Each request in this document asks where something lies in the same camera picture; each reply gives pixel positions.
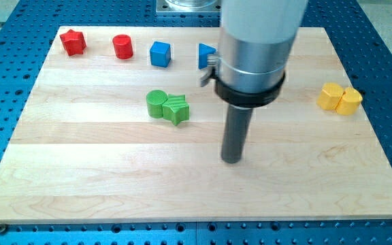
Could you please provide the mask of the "black clamp ring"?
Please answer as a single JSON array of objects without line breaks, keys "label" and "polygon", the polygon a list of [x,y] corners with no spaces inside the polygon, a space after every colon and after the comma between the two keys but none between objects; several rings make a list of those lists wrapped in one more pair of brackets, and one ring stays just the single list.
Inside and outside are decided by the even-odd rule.
[{"label": "black clamp ring", "polygon": [[201,86],[214,80],[214,92],[225,102],[241,108],[258,108],[274,101],[280,94],[285,79],[283,68],[273,73],[249,73],[232,69],[231,81],[221,79],[218,73],[218,57],[208,55],[207,73],[201,78]]}]

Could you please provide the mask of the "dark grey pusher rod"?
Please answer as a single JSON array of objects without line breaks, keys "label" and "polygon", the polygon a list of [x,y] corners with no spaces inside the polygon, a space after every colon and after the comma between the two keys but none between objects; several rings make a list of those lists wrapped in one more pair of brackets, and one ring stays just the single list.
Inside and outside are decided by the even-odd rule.
[{"label": "dark grey pusher rod", "polygon": [[234,164],[241,160],[252,111],[252,108],[228,105],[220,154],[224,162]]}]

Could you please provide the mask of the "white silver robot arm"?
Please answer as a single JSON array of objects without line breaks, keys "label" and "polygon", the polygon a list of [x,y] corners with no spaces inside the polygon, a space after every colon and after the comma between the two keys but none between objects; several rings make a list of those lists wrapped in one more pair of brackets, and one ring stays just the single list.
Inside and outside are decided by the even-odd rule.
[{"label": "white silver robot arm", "polygon": [[242,158],[255,108],[280,93],[285,67],[308,0],[223,1],[218,51],[208,55],[201,85],[214,81],[215,93],[228,104],[221,158]]}]

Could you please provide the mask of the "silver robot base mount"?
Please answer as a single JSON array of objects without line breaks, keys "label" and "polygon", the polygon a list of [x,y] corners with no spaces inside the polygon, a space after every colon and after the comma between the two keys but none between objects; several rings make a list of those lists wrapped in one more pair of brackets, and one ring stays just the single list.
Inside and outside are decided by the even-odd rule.
[{"label": "silver robot base mount", "polygon": [[156,13],[164,15],[217,13],[221,7],[221,0],[156,0]]}]

